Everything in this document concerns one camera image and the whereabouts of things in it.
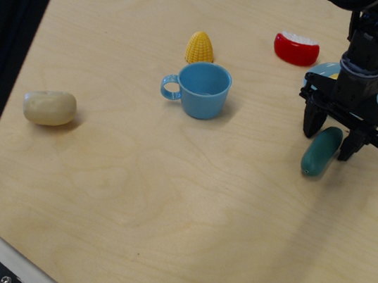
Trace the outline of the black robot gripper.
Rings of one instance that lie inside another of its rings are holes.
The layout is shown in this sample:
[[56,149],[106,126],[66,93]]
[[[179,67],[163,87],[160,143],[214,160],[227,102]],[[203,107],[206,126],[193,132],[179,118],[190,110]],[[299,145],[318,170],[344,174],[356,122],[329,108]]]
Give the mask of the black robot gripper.
[[305,100],[303,133],[311,138],[330,116],[350,132],[338,161],[371,144],[378,149],[378,79],[357,76],[338,63],[317,65],[305,74],[300,96]]

